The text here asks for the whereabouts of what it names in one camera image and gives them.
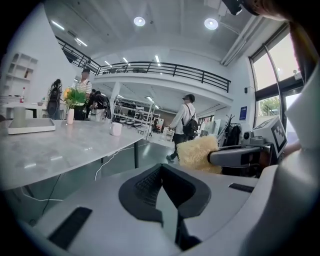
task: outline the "wall shelf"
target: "wall shelf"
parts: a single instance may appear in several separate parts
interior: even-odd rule
[[[27,54],[17,52],[10,63],[4,81],[2,96],[21,95],[25,88],[25,95],[30,89],[33,73],[37,67],[38,60]]]

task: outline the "white tray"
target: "white tray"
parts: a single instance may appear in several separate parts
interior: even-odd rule
[[[8,134],[28,134],[54,131],[56,125],[51,118],[27,118],[25,119],[25,127],[18,127],[15,120],[12,120],[8,127]]]

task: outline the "blue sign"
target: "blue sign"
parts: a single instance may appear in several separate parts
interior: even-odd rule
[[[246,117],[247,117],[247,106],[243,106],[240,110],[239,120],[246,120]]]

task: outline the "ceiling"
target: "ceiling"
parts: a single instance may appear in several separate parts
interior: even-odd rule
[[[101,84],[94,84],[93,87],[96,90],[101,91],[101,93],[111,96],[114,82],[106,82]],[[140,83],[122,83],[119,95],[126,99],[148,102],[146,96],[150,96],[155,104],[165,111],[177,112],[183,103],[182,98],[189,94],[187,91],[166,88],[161,86],[150,85],[150,84],[140,84]],[[224,107],[216,100],[195,94],[195,102],[193,103],[196,113],[201,113],[212,107]]]
[[[170,50],[221,61],[252,16],[245,9],[231,15],[221,0],[47,0],[45,11],[65,28],[51,24],[56,36],[100,65],[123,61],[124,52],[129,61],[152,61],[161,51],[165,62]],[[133,22],[138,16],[142,27]],[[205,27],[207,18],[218,20],[216,30]]]

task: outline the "floor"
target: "floor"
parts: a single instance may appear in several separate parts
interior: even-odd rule
[[[160,144],[167,148],[171,148],[171,149],[175,148],[175,143],[171,140],[171,138],[165,137],[163,133],[152,132],[151,134],[152,136],[147,138],[148,141]]]
[[[152,136],[152,139],[149,141],[139,141],[139,167],[157,163],[168,163],[166,156],[173,153],[174,145],[173,147],[172,145],[170,146],[170,144],[173,144],[173,142],[164,141],[163,144],[168,145],[164,146],[160,144],[161,140],[160,136],[158,135],[159,134],[155,133],[155,136]],[[109,163],[104,165],[101,168],[101,171],[97,174],[97,179],[133,169],[135,167],[134,149],[131,147],[133,147],[133,145],[129,146],[128,148],[130,149],[128,150],[120,151]],[[104,163],[106,163],[110,158],[111,157],[105,157]],[[34,194],[35,198],[43,200],[49,198],[56,183],[50,198],[63,200],[77,189],[81,188],[84,184],[93,182],[95,180],[96,172],[100,167],[101,161],[97,160],[62,174],[57,183],[56,181],[58,177],[55,176],[31,184],[29,185],[29,188]],[[37,220],[42,216],[44,207],[47,204],[47,201],[36,201],[24,196],[22,194],[22,188],[6,191],[5,195],[15,216],[32,226],[35,225]],[[45,208],[45,211],[49,210],[56,204],[59,204],[59,201],[50,201]],[[177,210],[163,189],[161,189],[159,192],[156,208],[163,212],[164,231],[172,240],[174,240],[176,230],[175,227],[177,225]]]

